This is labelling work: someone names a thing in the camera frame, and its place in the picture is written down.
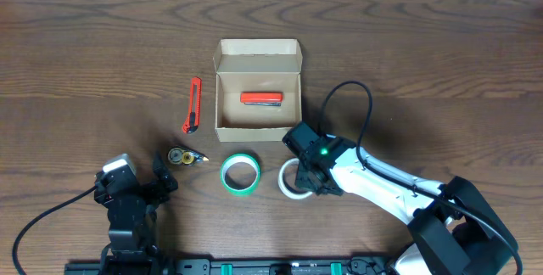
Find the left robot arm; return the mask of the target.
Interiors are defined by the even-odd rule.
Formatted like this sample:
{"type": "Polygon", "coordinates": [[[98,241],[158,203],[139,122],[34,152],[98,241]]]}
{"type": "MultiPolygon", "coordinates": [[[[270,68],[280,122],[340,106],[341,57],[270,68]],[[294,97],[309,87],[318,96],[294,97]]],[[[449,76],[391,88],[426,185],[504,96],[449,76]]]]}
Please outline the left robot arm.
{"type": "Polygon", "coordinates": [[[156,178],[141,184],[127,154],[109,160],[96,175],[94,200],[107,209],[109,244],[104,247],[100,274],[176,273],[176,263],[157,242],[158,207],[178,189],[161,156],[152,163],[156,178]]]}

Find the correction tape dispenser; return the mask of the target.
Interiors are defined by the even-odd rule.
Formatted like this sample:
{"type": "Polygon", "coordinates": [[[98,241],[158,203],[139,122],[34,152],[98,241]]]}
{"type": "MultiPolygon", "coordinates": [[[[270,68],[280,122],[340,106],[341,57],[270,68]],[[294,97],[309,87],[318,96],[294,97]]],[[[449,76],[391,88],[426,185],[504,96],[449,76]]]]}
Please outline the correction tape dispenser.
{"type": "Polygon", "coordinates": [[[209,161],[209,158],[204,154],[183,146],[171,148],[167,154],[167,159],[175,166],[193,166],[200,162],[209,161]]]}

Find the red utility knife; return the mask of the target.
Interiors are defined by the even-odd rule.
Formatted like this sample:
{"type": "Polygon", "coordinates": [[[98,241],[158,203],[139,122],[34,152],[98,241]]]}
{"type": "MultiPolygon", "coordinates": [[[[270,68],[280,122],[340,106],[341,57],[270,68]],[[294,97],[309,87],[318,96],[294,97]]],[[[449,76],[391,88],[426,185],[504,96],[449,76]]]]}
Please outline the red utility knife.
{"type": "Polygon", "coordinates": [[[184,133],[196,132],[199,127],[201,90],[202,80],[197,76],[193,77],[191,79],[188,115],[182,125],[184,133]]]}

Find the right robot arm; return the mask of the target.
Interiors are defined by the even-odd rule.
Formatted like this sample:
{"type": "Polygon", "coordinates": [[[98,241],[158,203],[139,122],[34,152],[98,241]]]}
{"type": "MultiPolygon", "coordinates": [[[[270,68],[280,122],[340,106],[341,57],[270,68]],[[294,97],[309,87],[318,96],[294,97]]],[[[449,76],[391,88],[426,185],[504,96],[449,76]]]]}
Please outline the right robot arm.
{"type": "Polygon", "coordinates": [[[396,274],[497,274],[523,261],[518,242],[472,182],[408,174],[360,144],[314,132],[288,135],[299,162],[295,185],[311,194],[355,194],[403,222],[412,243],[389,266],[396,274]]]}

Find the white tape roll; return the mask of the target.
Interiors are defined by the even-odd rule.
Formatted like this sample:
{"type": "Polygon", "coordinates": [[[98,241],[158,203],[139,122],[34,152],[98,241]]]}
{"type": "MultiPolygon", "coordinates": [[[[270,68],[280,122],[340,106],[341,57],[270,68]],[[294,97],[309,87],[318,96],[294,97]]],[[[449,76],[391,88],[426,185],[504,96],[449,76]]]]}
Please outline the white tape roll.
{"type": "Polygon", "coordinates": [[[279,170],[278,177],[277,177],[277,184],[281,192],[287,196],[289,199],[293,200],[302,200],[307,199],[313,195],[311,191],[305,191],[305,192],[295,192],[286,182],[285,180],[285,171],[288,167],[298,165],[299,159],[293,158],[290,160],[287,160],[282,167],[279,170]]]}

